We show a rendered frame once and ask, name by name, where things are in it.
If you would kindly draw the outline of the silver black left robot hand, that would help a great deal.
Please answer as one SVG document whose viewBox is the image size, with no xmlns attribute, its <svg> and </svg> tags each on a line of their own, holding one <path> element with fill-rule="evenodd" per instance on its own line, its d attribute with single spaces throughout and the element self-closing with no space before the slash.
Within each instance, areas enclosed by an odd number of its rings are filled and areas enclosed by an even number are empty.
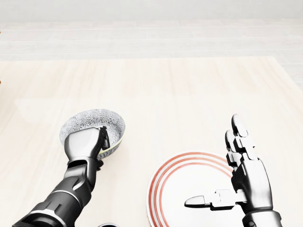
<svg viewBox="0 0 303 227">
<path fill-rule="evenodd" d="M 91 158 L 96 162 L 99 171 L 104 163 L 102 160 L 98 160 L 97 156 L 100 151 L 108 148 L 110 148 L 110 141 L 105 126 L 73 132 L 64 141 L 64 150 L 69 159 L 69 167 L 74 167 L 80 161 Z"/>
</svg>

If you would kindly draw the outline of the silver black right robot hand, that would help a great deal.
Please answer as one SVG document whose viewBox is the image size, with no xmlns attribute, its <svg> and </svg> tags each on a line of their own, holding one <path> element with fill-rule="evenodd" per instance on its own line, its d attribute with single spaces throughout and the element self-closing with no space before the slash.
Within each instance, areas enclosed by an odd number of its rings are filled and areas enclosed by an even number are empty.
<svg viewBox="0 0 303 227">
<path fill-rule="evenodd" d="M 233 168 L 233 190 L 195 196 L 185 201 L 187 208 L 230 210 L 240 205 L 244 213 L 273 208 L 271 186 L 266 169 L 257 157 L 255 144 L 238 114 L 232 116 L 232 129 L 225 133 L 226 159 Z"/>
</svg>

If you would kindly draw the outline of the grey floral patterned bowl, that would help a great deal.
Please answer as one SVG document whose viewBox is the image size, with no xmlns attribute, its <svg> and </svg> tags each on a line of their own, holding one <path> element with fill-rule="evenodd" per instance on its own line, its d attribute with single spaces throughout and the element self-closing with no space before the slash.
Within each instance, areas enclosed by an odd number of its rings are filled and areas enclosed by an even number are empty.
<svg viewBox="0 0 303 227">
<path fill-rule="evenodd" d="M 110 147 L 99 152 L 97 159 L 101 160 L 113 154 L 124 138 L 125 122 L 116 112 L 107 109 L 90 109 L 77 113 L 63 124 L 59 139 L 61 144 L 64 144 L 65 139 L 73 132 L 103 126 L 107 128 Z"/>
</svg>

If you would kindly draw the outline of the white plate with red rings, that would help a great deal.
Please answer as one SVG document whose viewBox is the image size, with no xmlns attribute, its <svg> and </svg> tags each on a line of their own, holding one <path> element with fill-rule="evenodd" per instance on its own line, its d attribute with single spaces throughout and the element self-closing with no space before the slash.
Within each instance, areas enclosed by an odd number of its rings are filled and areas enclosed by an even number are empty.
<svg viewBox="0 0 303 227">
<path fill-rule="evenodd" d="M 194 196 L 233 190 L 232 168 L 225 157 L 206 151 L 188 151 L 167 159 L 153 173 L 146 194 L 151 227 L 243 227 L 240 206 L 231 210 L 187 208 Z"/>
</svg>

